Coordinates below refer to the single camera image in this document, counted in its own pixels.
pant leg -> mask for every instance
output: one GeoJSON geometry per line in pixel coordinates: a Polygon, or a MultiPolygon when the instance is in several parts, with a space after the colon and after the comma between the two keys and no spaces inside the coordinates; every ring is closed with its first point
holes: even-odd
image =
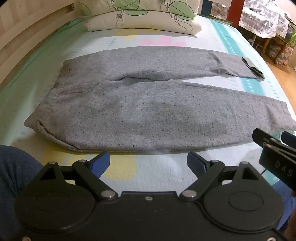
{"type": "Polygon", "coordinates": [[[17,195],[43,168],[25,151],[11,146],[0,146],[0,237],[11,239],[20,230],[15,217],[17,195]]]}
{"type": "Polygon", "coordinates": [[[290,217],[293,209],[296,208],[296,198],[291,196],[291,188],[289,188],[282,181],[278,181],[277,183],[272,185],[272,187],[282,197],[284,201],[284,213],[277,227],[277,229],[280,229],[290,217]]]}

wooden headboard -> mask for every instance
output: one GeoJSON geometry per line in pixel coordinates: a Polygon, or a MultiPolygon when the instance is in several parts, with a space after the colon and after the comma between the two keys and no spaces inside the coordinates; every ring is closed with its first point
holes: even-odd
{"type": "Polygon", "coordinates": [[[59,27],[80,15],[77,0],[8,0],[0,7],[0,84],[59,27]]]}

pants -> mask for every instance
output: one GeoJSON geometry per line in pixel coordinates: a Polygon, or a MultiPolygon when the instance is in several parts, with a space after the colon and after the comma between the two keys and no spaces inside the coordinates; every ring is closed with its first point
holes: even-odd
{"type": "MultiPolygon", "coordinates": [[[[14,213],[15,199],[42,168],[43,165],[28,153],[15,147],[0,146],[0,239],[9,240],[20,230],[14,213]]],[[[281,181],[274,184],[273,188],[285,203],[279,229],[296,207],[296,200],[291,197],[290,188],[281,181]]]]}

pink flower print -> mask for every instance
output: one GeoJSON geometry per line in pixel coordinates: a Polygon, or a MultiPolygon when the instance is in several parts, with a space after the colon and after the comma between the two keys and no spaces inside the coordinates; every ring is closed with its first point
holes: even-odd
{"type": "Polygon", "coordinates": [[[156,41],[152,39],[143,39],[141,46],[177,46],[177,47],[186,47],[185,42],[173,42],[170,36],[160,36],[156,41]]]}

bed sheet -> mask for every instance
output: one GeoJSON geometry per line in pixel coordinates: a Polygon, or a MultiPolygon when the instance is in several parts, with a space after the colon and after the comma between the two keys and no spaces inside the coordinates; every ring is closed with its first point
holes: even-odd
{"type": "MultiPolygon", "coordinates": [[[[295,113],[275,76],[260,55],[241,34],[231,26],[199,17],[202,31],[195,37],[151,30],[122,29],[87,32],[83,19],[63,26],[43,44],[26,62],[20,73],[0,93],[0,144],[12,145],[31,154],[42,164],[57,161],[71,165],[79,159],[90,160],[96,153],[84,154],[69,151],[48,142],[30,128],[24,120],[38,106],[55,83],[63,61],[101,50],[122,47],[164,45],[212,49],[249,57],[264,73],[265,80],[238,77],[204,77],[183,81],[214,85],[234,90],[256,93],[287,102],[293,119],[295,113]]],[[[207,160],[218,159],[226,165],[248,161],[258,171],[262,149],[255,143],[230,145],[195,150],[207,160]]],[[[110,167],[101,177],[118,193],[127,191],[177,191],[179,194],[197,178],[186,165],[187,152],[111,153],[110,167]]],[[[270,184],[278,181],[271,173],[264,177],[270,184]]]]}

